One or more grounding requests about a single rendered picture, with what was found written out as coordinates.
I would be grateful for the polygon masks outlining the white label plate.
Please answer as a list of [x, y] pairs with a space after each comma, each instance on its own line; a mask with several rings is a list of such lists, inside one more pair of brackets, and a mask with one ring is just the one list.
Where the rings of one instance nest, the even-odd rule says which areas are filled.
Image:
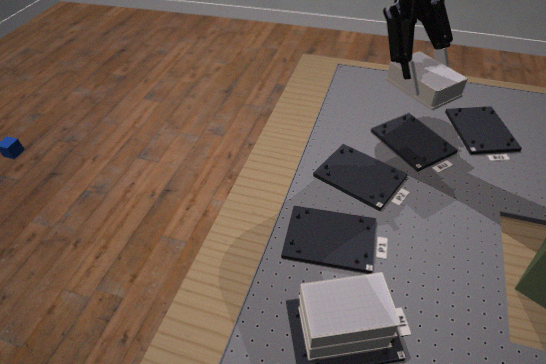
[[437, 173], [439, 173], [439, 172], [441, 172], [441, 171], [443, 171], [443, 170], [445, 170], [445, 169], [447, 169], [447, 168], [449, 168], [449, 167], [451, 167], [451, 166], [453, 166], [453, 164], [451, 164], [451, 163], [447, 160], [447, 161], [445, 161], [445, 162], [443, 162], [443, 163], [440, 163], [440, 164], [438, 164], [438, 165], [436, 165], [436, 166], [434, 166], [434, 167], [432, 167], [432, 168], [433, 168]]
[[401, 190], [398, 192], [398, 194], [394, 197], [394, 199], [391, 202], [400, 206], [400, 204], [403, 202], [403, 200], [406, 198], [408, 194], [409, 194], [409, 191], [401, 188]]
[[487, 155], [490, 161], [504, 161], [504, 160], [510, 160], [507, 154], [502, 155]]
[[387, 238], [378, 237], [376, 258], [387, 259]]
[[405, 315], [403, 313], [402, 307], [401, 308], [396, 308], [396, 311], [397, 311], [398, 317], [399, 317], [399, 319], [401, 321], [399, 326], [398, 326], [398, 331], [399, 331], [400, 336], [411, 335], [411, 331], [409, 329], [409, 326], [408, 326], [408, 323], [406, 321]]

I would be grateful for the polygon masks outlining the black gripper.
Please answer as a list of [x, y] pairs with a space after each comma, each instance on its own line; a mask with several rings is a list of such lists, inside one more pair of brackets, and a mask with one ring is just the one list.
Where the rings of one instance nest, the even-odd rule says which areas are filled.
[[394, 4], [384, 8], [383, 13], [387, 21], [391, 61], [401, 64], [406, 96], [418, 96], [415, 65], [411, 61], [417, 19], [422, 22], [435, 49], [434, 59], [450, 68], [447, 47], [450, 47], [453, 36], [444, 0], [394, 0]]

